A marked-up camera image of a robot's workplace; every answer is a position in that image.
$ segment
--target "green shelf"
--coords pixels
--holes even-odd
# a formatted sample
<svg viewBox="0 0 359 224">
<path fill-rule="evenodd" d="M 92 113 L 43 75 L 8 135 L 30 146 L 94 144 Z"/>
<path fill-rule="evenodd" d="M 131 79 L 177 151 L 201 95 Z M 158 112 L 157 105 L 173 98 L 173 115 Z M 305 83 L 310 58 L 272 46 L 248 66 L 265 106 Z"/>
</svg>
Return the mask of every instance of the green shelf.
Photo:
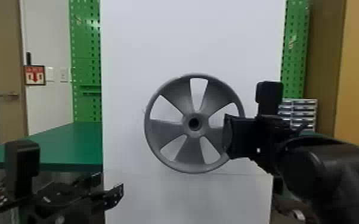
<svg viewBox="0 0 359 224">
<path fill-rule="evenodd" d="M 24 139 L 41 148 L 41 171 L 100 172 L 103 170 L 102 125 L 74 122 Z M 0 144 L 0 169 L 4 169 L 4 144 Z"/>
<path fill-rule="evenodd" d="M 70 0 L 70 45 L 75 122 L 101 121 L 99 0 Z"/>
<path fill-rule="evenodd" d="M 309 0 L 287 0 L 281 65 L 285 98 L 304 96 L 309 18 Z"/>
</svg>

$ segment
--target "door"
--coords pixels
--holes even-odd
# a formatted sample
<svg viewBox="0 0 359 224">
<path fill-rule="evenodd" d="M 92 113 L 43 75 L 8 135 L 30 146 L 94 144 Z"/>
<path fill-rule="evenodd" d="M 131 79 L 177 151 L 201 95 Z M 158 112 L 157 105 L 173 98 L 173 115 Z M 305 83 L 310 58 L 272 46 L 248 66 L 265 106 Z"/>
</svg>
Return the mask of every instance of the door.
<svg viewBox="0 0 359 224">
<path fill-rule="evenodd" d="M 0 0 L 0 143 L 27 135 L 20 7 Z"/>
</svg>

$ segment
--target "center hole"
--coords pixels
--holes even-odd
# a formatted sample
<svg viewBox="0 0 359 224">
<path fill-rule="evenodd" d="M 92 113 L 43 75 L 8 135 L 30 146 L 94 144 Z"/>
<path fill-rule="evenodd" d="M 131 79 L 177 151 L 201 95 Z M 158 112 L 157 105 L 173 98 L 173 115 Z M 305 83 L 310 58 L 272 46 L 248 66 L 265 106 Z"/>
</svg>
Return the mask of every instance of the center hole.
<svg viewBox="0 0 359 224">
<path fill-rule="evenodd" d="M 189 128 L 191 130 L 199 130 L 200 129 L 200 122 L 196 118 L 192 118 L 189 120 Z"/>
</svg>

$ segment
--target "white board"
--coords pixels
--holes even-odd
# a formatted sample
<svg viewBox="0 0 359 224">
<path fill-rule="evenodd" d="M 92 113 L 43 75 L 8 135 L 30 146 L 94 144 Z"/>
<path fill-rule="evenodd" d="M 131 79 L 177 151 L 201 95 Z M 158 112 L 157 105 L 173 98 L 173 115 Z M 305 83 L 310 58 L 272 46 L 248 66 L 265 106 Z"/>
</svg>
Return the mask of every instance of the white board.
<svg viewBox="0 0 359 224">
<path fill-rule="evenodd" d="M 248 159 L 173 171 L 151 153 L 143 119 L 160 85 L 192 72 L 229 84 L 254 116 L 256 84 L 280 78 L 284 12 L 285 0 L 101 1 L 104 183 L 126 194 L 107 223 L 268 223 L 271 176 Z"/>
</svg>

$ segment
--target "electrical outlet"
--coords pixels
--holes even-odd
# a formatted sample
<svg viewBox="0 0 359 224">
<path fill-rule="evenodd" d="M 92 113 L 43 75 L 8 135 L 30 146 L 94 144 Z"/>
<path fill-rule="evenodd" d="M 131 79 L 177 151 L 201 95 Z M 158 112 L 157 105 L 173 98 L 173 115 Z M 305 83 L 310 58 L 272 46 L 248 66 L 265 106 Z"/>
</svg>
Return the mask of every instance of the electrical outlet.
<svg viewBox="0 0 359 224">
<path fill-rule="evenodd" d="M 60 68 L 60 82 L 68 82 L 69 69 L 66 67 Z"/>
<path fill-rule="evenodd" d="M 46 67 L 46 82 L 54 82 L 53 67 Z"/>
</svg>

